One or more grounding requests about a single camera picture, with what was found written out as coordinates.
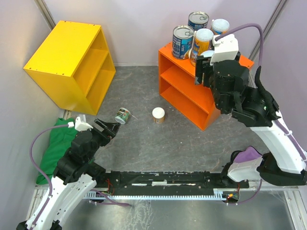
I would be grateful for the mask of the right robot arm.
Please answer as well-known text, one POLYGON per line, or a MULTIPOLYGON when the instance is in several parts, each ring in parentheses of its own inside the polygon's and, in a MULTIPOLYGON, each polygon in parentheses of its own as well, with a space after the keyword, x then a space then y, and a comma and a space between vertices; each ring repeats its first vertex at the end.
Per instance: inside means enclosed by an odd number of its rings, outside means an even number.
POLYGON ((268 148, 260 154, 254 147, 236 151, 220 175, 225 187, 243 180, 262 179, 276 186, 307 183, 307 154, 287 128, 277 102, 260 81, 257 69, 255 87, 249 87, 249 69, 238 58, 212 63, 211 57, 198 56, 195 78, 212 92, 216 108, 231 114, 255 132, 268 148))

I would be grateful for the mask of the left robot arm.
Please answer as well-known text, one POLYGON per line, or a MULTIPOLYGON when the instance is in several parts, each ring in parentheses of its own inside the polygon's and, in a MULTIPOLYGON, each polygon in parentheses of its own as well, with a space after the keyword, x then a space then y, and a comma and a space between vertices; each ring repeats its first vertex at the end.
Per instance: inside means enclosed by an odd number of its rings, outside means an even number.
POLYGON ((94 163, 94 155, 106 146, 118 133, 120 123, 108 123, 100 119, 97 126, 74 122, 57 126, 74 128, 77 134, 65 154, 58 160, 52 178, 39 167, 37 170, 47 179, 48 190, 35 213, 17 225, 18 230, 60 230, 84 196, 94 187, 106 182, 105 169, 94 163))

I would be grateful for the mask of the orange label can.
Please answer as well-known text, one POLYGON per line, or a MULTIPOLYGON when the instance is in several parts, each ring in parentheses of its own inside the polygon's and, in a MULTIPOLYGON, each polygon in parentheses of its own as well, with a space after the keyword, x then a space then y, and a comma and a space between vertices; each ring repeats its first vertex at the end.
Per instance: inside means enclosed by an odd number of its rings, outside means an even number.
POLYGON ((211 58, 214 54, 214 50, 207 50, 201 53, 204 58, 211 58))

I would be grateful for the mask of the orange shelf cabinet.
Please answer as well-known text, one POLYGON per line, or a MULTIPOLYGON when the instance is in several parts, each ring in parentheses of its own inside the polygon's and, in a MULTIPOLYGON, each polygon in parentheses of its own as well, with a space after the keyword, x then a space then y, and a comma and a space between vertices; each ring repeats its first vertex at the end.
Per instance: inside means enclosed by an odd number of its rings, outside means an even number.
POLYGON ((204 131, 220 115, 209 88, 195 85, 195 67, 189 59, 172 55, 172 43, 158 51, 159 94, 204 131))

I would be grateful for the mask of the green label can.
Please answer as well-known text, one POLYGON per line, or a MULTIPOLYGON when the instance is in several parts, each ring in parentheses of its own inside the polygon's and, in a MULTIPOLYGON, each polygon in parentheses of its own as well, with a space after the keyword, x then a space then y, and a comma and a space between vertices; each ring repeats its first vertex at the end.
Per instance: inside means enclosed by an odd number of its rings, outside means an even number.
POLYGON ((130 111, 128 109, 121 107, 121 108, 119 108, 119 110, 118 110, 118 112, 117 112, 117 114, 115 116, 115 120, 118 123, 124 125, 124 124, 127 123, 130 115, 131 115, 131 113, 130 113, 130 111))

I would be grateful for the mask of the tall blue red can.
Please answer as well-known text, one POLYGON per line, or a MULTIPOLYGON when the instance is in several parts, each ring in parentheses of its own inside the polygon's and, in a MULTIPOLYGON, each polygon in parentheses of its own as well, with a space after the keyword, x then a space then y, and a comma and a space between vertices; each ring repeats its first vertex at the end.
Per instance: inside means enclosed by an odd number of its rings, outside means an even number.
POLYGON ((190 54, 190 62, 192 66, 196 66, 197 56, 210 49, 210 42, 213 35, 213 32, 207 28, 201 28, 196 31, 190 54))

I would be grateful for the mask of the dark blue can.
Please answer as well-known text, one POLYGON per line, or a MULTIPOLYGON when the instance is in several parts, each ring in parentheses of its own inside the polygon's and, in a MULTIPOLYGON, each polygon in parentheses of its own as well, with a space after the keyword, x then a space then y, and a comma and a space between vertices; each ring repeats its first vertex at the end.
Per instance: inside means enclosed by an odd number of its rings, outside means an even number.
POLYGON ((188 25, 180 25, 173 30, 172 55, 174 58, 184 60, 188 58, 192 46, 194 30, 188 25))

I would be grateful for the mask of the blue can pull tab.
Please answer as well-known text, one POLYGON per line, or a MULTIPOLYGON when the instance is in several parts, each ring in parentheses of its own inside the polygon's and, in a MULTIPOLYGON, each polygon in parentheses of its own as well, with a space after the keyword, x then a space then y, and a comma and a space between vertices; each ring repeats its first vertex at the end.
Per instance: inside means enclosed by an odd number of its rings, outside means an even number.
POLYGON ((188 17, 188 26, 197 31, 202 28, 207 28, 209 15, 202 11, 192 12, 188 17))

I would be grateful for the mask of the white lid yellow can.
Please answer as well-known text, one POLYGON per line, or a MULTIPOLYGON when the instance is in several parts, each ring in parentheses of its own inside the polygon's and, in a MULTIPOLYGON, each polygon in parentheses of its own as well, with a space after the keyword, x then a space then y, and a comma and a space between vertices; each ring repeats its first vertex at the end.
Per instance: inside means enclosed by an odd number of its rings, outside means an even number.
POLYGON ((156 107, 152 110, 154 122, 160 124, 165 120, 165 110, 162 107, 156 107))

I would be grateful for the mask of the tall orange blue can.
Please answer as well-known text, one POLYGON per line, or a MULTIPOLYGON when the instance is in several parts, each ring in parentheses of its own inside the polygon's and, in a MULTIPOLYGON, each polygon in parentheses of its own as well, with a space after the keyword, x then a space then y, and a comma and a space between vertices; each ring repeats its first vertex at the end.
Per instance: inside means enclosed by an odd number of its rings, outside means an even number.
POLYGON ((211 24, 211 31, 214 35, 225 34, 229 30, 230 24, 225 19, 215 19, 211 24))

